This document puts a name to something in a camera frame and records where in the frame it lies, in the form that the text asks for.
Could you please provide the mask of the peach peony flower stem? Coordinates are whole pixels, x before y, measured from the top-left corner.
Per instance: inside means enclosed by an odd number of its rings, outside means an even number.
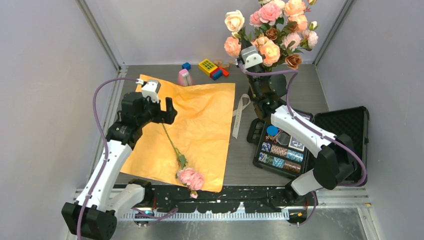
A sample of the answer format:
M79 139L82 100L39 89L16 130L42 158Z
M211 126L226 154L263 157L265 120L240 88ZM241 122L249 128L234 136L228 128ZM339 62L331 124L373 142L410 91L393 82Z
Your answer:
M241 52L240 40L233 36L228 37L225 40L224 49L230 57L237 58Z

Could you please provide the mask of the orange yellow wrapping paper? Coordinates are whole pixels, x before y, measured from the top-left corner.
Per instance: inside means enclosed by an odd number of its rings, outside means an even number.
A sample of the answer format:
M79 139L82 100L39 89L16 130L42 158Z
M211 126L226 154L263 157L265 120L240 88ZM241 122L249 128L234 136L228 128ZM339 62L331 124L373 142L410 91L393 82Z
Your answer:
M121 168L128 175L178 185L177 148L187 165L204 177L202 189L223 188L235 103L234 83L180 86L160 80L158 96L170 97L177 115L172 124L149 123Z

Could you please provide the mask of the single cream rose stem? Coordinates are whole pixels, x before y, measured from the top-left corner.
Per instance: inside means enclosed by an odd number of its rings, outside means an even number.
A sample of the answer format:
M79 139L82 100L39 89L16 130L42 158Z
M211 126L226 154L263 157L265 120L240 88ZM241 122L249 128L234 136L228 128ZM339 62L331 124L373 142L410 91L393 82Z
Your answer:
M240 10L227 12L225 14L224 24L234 38L241 39L239 32L244 27L245 17Z

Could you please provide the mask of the orange flower bouquet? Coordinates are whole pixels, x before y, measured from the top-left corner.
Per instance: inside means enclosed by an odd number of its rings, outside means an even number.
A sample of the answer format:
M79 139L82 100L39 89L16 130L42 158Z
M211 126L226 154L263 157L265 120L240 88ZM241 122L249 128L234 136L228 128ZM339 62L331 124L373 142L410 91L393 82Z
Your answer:
M172 146L173 152L176 156L179 169L175 174L175 178L189 190L189 195L192 199L199 197L198 191L202 189L205 184L205 178L202 173L196 171L193 167L188 166L188 160L184 154L173 143L165 124L162 122L161 126L166 134L169 143Z

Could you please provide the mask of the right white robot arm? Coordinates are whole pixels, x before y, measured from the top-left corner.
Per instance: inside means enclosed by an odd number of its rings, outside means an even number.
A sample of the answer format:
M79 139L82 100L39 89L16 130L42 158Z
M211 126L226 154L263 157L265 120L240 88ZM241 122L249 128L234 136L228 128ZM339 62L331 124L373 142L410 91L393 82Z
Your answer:
M289 96L298 71L267 72L264 63L265 59L256 46L243 41L237 66L247 75L249 97L257 117L296 138L316 159L313 169L286 185L287 202L299 205L308 193L322 188L333 190L358 167L362 169L362 177L366 177L366 167L354 152L351 137L336 135L316 126L299 115L289 100L282 100L282 97Z

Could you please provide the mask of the cream printed ribbon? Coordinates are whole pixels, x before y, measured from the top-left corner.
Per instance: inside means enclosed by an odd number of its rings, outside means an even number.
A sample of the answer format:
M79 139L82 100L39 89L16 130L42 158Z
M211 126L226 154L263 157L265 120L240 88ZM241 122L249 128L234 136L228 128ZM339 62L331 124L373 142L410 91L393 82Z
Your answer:
M232 128L232 137L237 139L239 135L240 123L242 118L243 110L249 106L251 103L251 99L248 94L244 93L241 95L237 105L236 110L233 111L232 116L235 117L234 125Z

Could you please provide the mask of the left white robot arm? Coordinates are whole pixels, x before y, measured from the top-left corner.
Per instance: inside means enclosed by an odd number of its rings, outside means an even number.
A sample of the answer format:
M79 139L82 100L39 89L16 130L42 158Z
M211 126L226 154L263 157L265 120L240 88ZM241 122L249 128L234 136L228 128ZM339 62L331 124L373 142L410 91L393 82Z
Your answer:
M108 128L99 127L103 151L86 186L73 203L66 202L62 217L71 234L78 240L110 240L118 221L136 204L148 207L153 193L146 184L129 183L124 190L111 198L111 192L127 158L133 152L149 123L171 125L177 115L170 97L161 109L158 80L140 78L134 82L140 92L129 92L120 102L116 121Z

